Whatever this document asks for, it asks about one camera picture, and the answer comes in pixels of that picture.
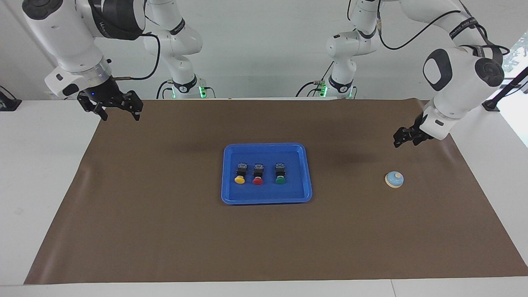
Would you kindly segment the light blue call bell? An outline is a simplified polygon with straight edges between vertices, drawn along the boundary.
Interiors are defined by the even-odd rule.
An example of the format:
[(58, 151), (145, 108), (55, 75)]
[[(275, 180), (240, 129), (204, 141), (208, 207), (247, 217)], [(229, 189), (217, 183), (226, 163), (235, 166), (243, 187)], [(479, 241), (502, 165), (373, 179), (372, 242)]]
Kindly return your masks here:
[(385, 175), (385, 183), (394, 189), (400, 188), (404, 184), (404, 176), (398, 171), (392, 171)]

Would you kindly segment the black table clamp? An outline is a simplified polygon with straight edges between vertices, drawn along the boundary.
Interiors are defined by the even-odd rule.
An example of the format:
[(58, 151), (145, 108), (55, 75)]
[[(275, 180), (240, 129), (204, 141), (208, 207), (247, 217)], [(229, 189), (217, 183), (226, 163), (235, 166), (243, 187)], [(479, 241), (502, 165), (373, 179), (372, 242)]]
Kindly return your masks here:
[(2, 111), (15, 111), (21, 100), (17, 99), (8, 89), (0, 85), (0, 112)]

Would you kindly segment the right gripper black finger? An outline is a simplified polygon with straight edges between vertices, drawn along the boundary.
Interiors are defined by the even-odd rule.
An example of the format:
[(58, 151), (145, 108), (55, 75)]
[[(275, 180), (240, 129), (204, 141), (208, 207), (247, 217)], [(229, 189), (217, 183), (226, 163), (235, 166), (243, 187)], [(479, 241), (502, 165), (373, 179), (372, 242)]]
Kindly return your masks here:
[(77, 101), (85, 112), (94, 113), (98, 115), (103, 121), (108, 120), (108, 114), (106, 113), (101, 103), (94, 104), (85, 93), (79, 93), (77, 95)]
[(143, 102), (139, 98), (138, 94), (134, 90), (130, 90), (126, 93), (121, 94), (120, 109), (128, 111), (134, 118), (135, 121), (140, 120), (140, 114), (143, 111)]

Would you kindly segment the blue plastic tray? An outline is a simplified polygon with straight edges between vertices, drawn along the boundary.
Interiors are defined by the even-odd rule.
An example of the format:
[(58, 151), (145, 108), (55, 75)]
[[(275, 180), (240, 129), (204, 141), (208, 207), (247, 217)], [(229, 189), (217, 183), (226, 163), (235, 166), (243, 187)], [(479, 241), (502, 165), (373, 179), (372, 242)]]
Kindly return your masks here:
[[(236, 184), (236, 167), (247, 163), (244, 184)], [(262, 185), (254, 185), (253, 166), (264, 165)], [(285, 184), (275, 183), (275, 164), (285, 164)], [(221, 199), (228, 205), (305, 203), (312, 198), (305, 147), (300, 143), (231, 144), (224, 149)]]

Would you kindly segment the brown table mat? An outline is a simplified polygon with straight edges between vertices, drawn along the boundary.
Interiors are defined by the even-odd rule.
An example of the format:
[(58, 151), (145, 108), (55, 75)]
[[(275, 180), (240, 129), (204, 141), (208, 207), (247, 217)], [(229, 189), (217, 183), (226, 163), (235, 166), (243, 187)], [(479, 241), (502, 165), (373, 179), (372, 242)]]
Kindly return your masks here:
[[(452, 138), (394, 148), (407, 100), (149, 100), (101, 121), (27, 284), (528, 276)], [(227, 205), (222, 155), (296, 142), (313, 196)], [(384, 180), (398, 171), (397, 189)]]

